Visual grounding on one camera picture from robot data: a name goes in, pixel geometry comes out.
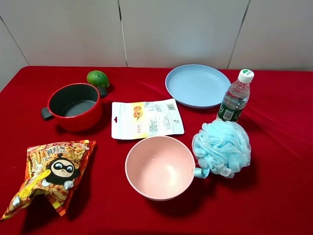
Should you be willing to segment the green lime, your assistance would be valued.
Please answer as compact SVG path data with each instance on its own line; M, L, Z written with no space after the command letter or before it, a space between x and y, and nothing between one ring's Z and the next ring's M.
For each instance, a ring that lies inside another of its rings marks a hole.
M90 71L87 74L87 82L95 87L107 88L110 86L108 76L99 70Z

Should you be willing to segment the blue mesh bath sponge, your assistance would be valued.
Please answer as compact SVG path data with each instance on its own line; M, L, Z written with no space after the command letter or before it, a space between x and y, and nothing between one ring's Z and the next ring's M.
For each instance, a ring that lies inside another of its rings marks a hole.
M202 179L210 173L233 178L251 161L251 145L244 128L221 119L202 125L193 137L192 150L199 165L194 176Z

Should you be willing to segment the clear water bottle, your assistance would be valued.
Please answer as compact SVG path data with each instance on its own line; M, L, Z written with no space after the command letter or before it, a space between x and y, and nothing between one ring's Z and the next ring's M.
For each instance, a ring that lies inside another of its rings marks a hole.
M243 69L238 78L226 91L221 102L217 118L223 121L237 122L250 97L250 83L254 78L254 72Z

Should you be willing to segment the orange prawn cracker bag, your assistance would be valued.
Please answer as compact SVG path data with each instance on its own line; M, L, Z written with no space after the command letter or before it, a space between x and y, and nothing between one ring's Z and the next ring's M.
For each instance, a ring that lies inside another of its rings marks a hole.
M56 212L66 214L91 156L95 141L62 141L27 149L25 178L2 219L13 217L43 194Z

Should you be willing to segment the red tablecloth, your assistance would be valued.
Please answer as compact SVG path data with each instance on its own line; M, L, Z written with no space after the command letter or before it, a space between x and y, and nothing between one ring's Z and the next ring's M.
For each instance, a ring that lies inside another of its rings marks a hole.
M111 103L169 98L168 69L103 68L110 80L101 121L70 133L40 111L59 88L86 81L85 67L25 67L0 93L0 211L24 181L26 150L56 141L95 140L64 216L43 195L10 219L3 235L310 235L313 232L313 74L257 70L239 124L251 163L233 178L194 179L175 199L142 197L124 165L134 141L111 137Z

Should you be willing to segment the white dried fruit pouch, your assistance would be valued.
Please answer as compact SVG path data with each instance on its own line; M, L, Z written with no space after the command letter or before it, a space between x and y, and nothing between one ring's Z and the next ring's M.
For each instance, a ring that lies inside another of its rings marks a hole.
M184 127L174 99L112 103L113 139L136 140L182 134Z

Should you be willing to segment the light blue plate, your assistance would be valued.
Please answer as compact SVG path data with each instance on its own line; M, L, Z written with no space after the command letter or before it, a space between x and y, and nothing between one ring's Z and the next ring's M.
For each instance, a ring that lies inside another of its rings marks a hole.
M229 79L219 70L205 65L183 65L165 78L170 96L182 105L206 109L220 105L230 87Z

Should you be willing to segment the pink bowl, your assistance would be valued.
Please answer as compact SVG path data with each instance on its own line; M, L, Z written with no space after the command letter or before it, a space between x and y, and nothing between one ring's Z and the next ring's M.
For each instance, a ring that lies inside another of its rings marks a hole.
M139 141L125 160L130 185L154 201L171 200L187 190L194 179L195 160L189 148L169 136Z

